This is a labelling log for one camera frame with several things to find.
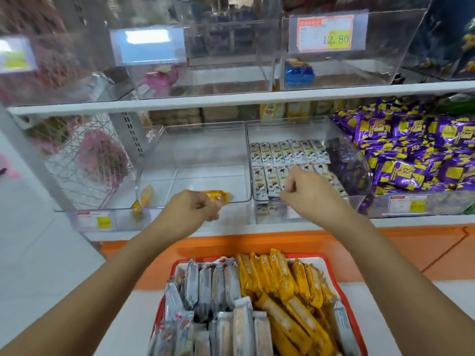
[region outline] white floor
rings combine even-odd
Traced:
[[[104,260],[66,217],[45,207],[24,180],[0,177],[0,347],[61,300]],[[437,286],[475,318],[475,280]],[[369,355],[400,355],[368,288],[342,284]],[[145,355],[161,291],[135,291],[96,356]]]

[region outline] yellow price sticker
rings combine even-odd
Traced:
[[[409,212],[414,214],[422,214],[426,211],[427,200],[412,200]]]
[[[97,220],[97,228],[99,230],[108,230],[112,228],[112,221],[110,217],[98,216],[96,217],[96,220]]]
[[[330,30],[327,36],[328,49],[349,49],[351,30]]]
[[[28,63],[25,54],[21,51],[9,51],[3,54],[4,69],[27,69]]]

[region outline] person's left hand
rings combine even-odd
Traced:
[[[219,219],[221,202],[211,202],[199,191],[184,190],[175,194],[148,227],[155,235],[169,237],[172,244],[190,236],[205,221]]]

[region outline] orange tray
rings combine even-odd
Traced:
[[[348,321],[350,322],[350,327],[353,332],[354,339],[358,343],[358,348],[360,356],[368,356],[368,351],[366,349],[366,345],[363,340],[363,336],[361,335],[361,331],[359,330],[358,323],[356,322],[356,318],[353,314],[353,311],[350,307],[350,303],[346,298],[345,294],[341,290],[340,286],[336,282],[335,276],[333,274],[332,267],[330,265],[330,261],[328,258],[319,253],[287,253],[284,254],[284,257],[288,261],[292,261],[294,259],[299,259],[302,263],[310,263],[313,264],[317,269],[324,273],[325,278],[327,279],[328,286],[332,289],[335,294],[338,294],[341,303],[345,306],[346,313],[348,315]],[[193,260],[196,263],[207,263],[207,264],[217,264],[223,263],[228,257],[204,257],[204,258],[194,258]],[[173,276],[178,267],[186,267],[189,260],[179,260],[176,261],[171,268],[171,275],[170,280],[172,280]],[[160,301],[160,305],[158,307],[157,315],[155,317],[155,324],[153,325],[152,333],[155,332],[156,325],[163,319],[163,313],[165,311],[165,296],[163,296],[162,300]]]

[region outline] person's right hand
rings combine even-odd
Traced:
[[[301,217],[333,229],[346,217],[355,214],[350,204],[323,176],[316,172],[292,167],[280,198]]]

